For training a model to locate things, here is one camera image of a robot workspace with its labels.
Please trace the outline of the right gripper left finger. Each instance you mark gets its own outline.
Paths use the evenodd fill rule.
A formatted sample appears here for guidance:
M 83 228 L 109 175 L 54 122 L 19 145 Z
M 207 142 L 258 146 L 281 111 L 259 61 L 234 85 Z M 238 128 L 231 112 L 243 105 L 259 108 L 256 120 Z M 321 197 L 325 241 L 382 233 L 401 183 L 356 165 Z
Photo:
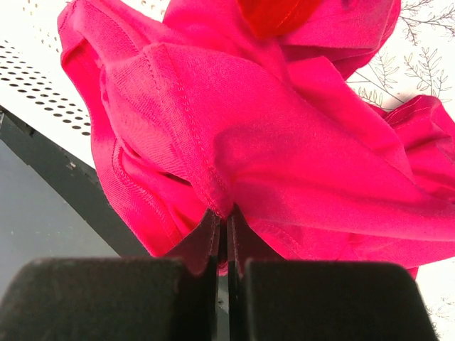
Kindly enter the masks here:
M 1 300 L 2 340 L 214 340 L 220 220 L 161 258 L 27 263 Z

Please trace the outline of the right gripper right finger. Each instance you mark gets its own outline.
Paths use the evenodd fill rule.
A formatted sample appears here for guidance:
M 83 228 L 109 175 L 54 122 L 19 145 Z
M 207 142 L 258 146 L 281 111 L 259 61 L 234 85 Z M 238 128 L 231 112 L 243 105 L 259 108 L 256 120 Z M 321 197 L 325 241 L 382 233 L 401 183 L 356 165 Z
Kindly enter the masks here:
M 295 261 L 227 219 L 232 340 L 435 340 L 414 279 L 378 262 Z

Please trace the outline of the magenta t shirt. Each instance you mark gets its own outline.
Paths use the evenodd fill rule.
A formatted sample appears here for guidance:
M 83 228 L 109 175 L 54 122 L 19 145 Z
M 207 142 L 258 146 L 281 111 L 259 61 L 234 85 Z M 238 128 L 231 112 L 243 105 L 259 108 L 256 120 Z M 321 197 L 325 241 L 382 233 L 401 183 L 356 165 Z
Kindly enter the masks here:
M 346 80 L 392 34 L 399 1 L 322 1 L 258 38 L 237 1 L 71 1 L 61 64 L 88 109 L 110 205 L 153 256 L 238 206 L 287 259 L 454 255 L 454 122 L 420 95 L 386 112 Z

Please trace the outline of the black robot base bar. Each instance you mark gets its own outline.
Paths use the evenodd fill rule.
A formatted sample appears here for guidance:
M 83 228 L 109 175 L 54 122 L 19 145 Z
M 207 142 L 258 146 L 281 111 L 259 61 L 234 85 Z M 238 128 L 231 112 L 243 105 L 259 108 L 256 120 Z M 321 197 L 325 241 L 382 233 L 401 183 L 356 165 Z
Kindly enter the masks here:
M 108 204 L 95 172 L 7 110 L 1 111 L 1 140 L 39 174 L 90 226 L 113 256 L 57 256 L 47 258 L 150 257 Z M 216 306 L 217 333 L 218 299 Z

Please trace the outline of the red t shirt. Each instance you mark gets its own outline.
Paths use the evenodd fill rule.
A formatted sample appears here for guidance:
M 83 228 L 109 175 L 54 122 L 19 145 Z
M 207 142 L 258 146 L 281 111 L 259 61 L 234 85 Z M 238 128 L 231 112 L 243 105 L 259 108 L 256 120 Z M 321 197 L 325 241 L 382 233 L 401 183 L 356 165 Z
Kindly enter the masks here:
M 243 18 L 258 38 L 286 35 L 302 26 L 319 0 L 239 0 Z

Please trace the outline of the white perforated plastic basket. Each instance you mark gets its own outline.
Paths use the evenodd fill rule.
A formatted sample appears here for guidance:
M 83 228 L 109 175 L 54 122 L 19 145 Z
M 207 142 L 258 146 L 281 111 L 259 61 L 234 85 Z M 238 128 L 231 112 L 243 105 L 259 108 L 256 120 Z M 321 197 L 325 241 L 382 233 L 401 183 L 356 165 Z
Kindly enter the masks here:
M 93 167 L 90 118 L 60 65 L 66 1 L 1 2 L 1 105 Z

